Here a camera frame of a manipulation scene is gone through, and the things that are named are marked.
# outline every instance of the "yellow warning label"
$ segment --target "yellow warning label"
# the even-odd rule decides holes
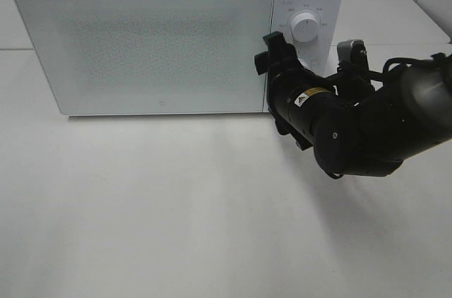
[[[306,102],[309,99],[309,97],[316,95],[317,93],[322,93],[322,92],[330,92],[330,91],[328,91],[325,88],[310,88],[295,98],[295,104],[298,107],[301,107],[304,104],[304,102]]]
[[[316,95],[317,93],[320,92],[330,92],[325,88],[310,88],[309,90],[304,91],[304,93],[308,96],[311,97],[312,95]]]

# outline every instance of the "white knob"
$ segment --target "white knob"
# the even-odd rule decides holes
[[[312,11],[302,11],[290,21],[292,36],[298,42],[310,42],[319,32],[319,17]]]

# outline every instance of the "white microwave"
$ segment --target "white microwave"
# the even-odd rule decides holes
[[[62,114],[266,112],[278,30],[324,70],[340,0],[15,0]]]

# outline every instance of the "robotic arm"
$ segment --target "robotic arm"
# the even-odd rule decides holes
[[[330,177],[384,177],[452,138],[452,55],[393,58],[378,73],[369,70],[363,41],[350,40],[338,45],[338,72],[322,78],[303,67],[282,33],[263,39],[268,51],[254,63],[268,75],[276,128],[302,150],[314,147]],[[375,91],[371,81],[383,86]]]

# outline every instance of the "white tabletop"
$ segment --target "white tabletop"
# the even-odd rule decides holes
[[[450,297],[452,142],[333,181],[266,114],[68,119],[33,51],[0,73],[2,298]]]
[[[13,0],[0,0],[0,49],[32,48]],[[343,0],[333,45],[448,43],[449,37],[413,0]]]

